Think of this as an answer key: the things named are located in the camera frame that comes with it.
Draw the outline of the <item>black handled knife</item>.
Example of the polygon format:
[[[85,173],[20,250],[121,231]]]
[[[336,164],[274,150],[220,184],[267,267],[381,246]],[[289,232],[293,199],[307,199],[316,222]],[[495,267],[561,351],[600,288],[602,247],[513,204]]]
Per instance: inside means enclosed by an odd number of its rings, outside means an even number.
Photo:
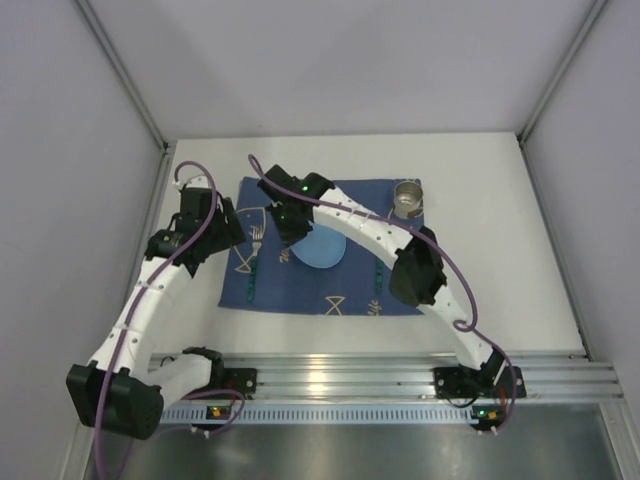
[[[251,229],[251,237],[252,253],[249,257],[249,283],[247,292],[248,302],[252,302],[255,298],[258,255],[263,244],[264,228],[260,226],[253,226]]]

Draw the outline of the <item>spoon with blue handle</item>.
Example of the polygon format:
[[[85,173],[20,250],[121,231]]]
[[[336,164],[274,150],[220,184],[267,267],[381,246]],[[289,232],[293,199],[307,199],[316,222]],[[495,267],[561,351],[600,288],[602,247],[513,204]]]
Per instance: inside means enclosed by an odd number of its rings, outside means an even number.
[[[375,291],[378,295],[384,291],[385,268],[385,264],[380,259],[375,261]]]

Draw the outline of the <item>blue plastic plate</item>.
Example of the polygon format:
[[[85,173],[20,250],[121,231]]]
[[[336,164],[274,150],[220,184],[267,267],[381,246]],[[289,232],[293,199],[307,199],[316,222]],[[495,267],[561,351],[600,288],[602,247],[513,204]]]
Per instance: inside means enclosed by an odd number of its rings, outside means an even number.
[[[316,269],[329,269],[343,259],[346,237],[336,230],[318,224],[300,241],[290,247],[298,260]]]

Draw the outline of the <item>beige cup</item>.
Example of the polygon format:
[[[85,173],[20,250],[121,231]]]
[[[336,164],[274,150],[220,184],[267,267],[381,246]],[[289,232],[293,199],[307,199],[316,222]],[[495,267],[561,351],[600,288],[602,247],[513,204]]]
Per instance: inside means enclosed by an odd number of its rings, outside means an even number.
[[[401,219],[413,219],[423,213],[423,189],[413,180],[405,180],[394,187],[394,214]]]

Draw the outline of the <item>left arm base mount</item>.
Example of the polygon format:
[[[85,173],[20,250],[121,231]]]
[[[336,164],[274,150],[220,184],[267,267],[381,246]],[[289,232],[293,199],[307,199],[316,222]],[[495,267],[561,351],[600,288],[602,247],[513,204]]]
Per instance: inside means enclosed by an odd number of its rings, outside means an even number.
[[[226,367],[213,384],[190,392],[184,399],[238,399],[239,394],[249,399],[256,393],[257,377],[255,368]]]

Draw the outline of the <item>blue cloth placemat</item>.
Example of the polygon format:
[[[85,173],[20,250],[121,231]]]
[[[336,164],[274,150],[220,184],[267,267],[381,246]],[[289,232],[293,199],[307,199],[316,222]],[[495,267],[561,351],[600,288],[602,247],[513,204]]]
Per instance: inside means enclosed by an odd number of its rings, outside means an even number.
[[[391,271],[385,268],[384,291],[375,291],[378,259],[347,240],[346,252],[336,266],[316,269],[298,260],[280,240],[271,215],[265,211],[268,197],[256,178],[240,182],[236,212],[247,233],[264,228],[258,255],[255,298],[247,301],[250,241],[229,251],[219,305],[224,308],[268,313],[343,316],[415,316],[419,311],[397,300],[389,291]]]

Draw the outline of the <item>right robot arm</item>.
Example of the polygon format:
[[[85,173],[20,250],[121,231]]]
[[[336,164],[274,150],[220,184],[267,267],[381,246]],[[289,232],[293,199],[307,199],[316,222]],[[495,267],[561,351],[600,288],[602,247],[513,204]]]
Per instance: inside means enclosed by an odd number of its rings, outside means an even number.
[[[391,270],[393,297],[423,314],[433,313],[451,331],[456,357],[472,384],[478,389],[497,385],[509,368],[507,355],[477,330],[476,297],[432,230],[382,217],[316,173],[299,179],[278,165],[264,171],[253,155],[249,162],[259,175],[258,187],[271,201],[269,210],[283,243],[292,246],[320,225],[368,250]]]

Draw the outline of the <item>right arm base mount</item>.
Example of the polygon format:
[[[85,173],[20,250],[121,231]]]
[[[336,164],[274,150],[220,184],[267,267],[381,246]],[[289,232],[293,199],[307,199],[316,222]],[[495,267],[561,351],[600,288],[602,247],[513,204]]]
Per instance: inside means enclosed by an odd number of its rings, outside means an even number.
[[[491,360],[480,370],[464,366],[436,367],[432,371],[435,395],[442,400],[499,399],[527,396],[519,367],[509,367],[505,360]]]

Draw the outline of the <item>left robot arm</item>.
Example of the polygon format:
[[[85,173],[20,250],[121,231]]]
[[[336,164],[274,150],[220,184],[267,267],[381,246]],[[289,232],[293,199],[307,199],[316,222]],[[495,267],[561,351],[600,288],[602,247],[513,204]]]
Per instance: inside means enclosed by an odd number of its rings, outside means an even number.
[[[87,364],[71,367],[66,385],[83,425],[146,440],[169,406],[193,392],[222,388],[222,356],[206,347],[187,347],[174,361],[149,369],[199,267],[246,240],[231,199],[212,198],[204,176],[181,185],[180,209],[149,239],[138,281],[108,337]]]

